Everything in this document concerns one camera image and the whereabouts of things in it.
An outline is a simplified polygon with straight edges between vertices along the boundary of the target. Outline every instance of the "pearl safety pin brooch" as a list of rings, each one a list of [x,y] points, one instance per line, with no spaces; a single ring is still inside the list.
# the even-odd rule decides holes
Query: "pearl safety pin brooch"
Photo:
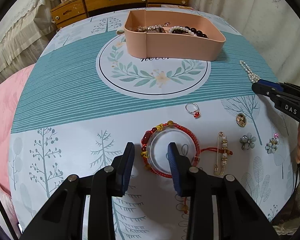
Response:
[[[222,158],[221,158],[221,171],[220,173],[218,174],[218,169],[219,169],[219,166],[218,166],[218,160],[219,160],[219,138],[222,137],[222,150],[224,151],[222,153]],[[219,136],[218,136],[218,146],[217,146],[217,163],[216,163],[216,166],[215,166],[215,169],[214,169],[214,174],[216,176],[222,176],[224,171],[225,171],[225,167],[227,165],[227,160],[228,160],[228,155],[227,155],[227,151],[228,151],[228,141],[227,141],[227,137],[223,134],[223,132],[220,132],[219,133]]]

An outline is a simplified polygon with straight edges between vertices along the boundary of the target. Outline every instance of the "red bracelet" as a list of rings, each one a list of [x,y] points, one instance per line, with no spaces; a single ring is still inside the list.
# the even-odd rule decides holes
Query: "red bracelet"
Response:
[[[143,136],[142,140],[141,140],[141,144],[142,144],[142,148],[141,148],[141,156],[143,157],[143,161],[145,163],[145,168],[155,174],[158,174],[162,177],[166,177],[166,178],[172,178],[172,176],[170,174],[166,174],[164,172],[158,171],[156,169],[154,169],[153,167],[151,167],[151,165],[148,163],[148,159],[147,159],[147,151],[146,151],[146,147],[148,144],[148,141],[150,139],[150,137],[157,131],[161,131],[162,128],[166,125],[173,125],[174,127],[178,128],[179,130],[185,132],[187,135],[190,136],[190,138],[192,139],[192,141],[194,142],[194,146],[195,146],[195,156],[192,160],[192,165],[196,166],[199,162],[199,155],[200,155],[200,145],[199,145],[199,141],[197,140],[196,136],[187,128],[178,125],[177,123],[174,123],[173,121],[168,121],[167,123],[161,123],[159,125],[157,125],[156,127],[152,128],[149,131],[146,131],[145,135]]]

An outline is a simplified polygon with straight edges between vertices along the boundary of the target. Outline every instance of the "pearl necklace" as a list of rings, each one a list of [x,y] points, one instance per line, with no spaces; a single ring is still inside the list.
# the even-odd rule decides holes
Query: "pearl necklace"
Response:
[[[192,36],[197,36],[197,34],[195,34],[194,32],[192,32],[191,30],[189,30],[188,28],[185,28],[185,27],[173,26],[172,28],[170,28],[169,33],[172,33],[173,30],[182,30],[182,31],[185,31],[185,32],[191,34]]]
[[[250,67],[243,60],[240,60],[239,62],[240,62],[240,65],[242,66],[242,68],[248,73],[251,83],[258,82],[260,77],[256,74],[254,74],[251,71]]]

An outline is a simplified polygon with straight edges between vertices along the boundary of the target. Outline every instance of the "circle print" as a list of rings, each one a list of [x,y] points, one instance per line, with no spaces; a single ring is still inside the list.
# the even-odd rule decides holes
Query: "circle print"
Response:
[[[96,69],[101,80],[119,93],[166,99],[187,95],[201,87],[210,75],[211,64],[191,59],[133,57],[127,52],[122,34],[100,50]]]

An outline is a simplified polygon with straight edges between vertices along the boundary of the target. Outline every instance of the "wooden dresser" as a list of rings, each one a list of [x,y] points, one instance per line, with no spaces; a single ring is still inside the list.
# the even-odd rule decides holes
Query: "wooden dresser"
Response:
[[[104,13],[106,9],[122,10],[136,7],[160,7],[161,4],[187,6],[189,0],[70,0],[51,10],[58,28]]]

